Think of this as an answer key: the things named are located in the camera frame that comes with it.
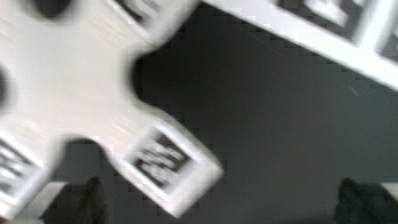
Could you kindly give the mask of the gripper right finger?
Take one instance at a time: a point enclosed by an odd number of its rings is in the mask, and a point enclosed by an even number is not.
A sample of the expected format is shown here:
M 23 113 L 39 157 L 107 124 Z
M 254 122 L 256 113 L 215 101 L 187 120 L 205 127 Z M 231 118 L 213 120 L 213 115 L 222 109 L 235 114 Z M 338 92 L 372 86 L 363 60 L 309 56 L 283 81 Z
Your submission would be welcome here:
M 398 183 L 341 180 L 334 224 L 398 224 Z

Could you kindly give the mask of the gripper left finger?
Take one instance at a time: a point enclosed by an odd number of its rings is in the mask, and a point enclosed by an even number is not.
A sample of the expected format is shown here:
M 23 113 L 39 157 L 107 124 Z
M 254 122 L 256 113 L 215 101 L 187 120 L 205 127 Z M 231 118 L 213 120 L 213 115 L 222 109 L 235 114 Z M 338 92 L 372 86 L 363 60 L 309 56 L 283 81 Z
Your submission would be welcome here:
M 109 224 L 102 181 L 50 182 L 23 211 L 36 224 Z

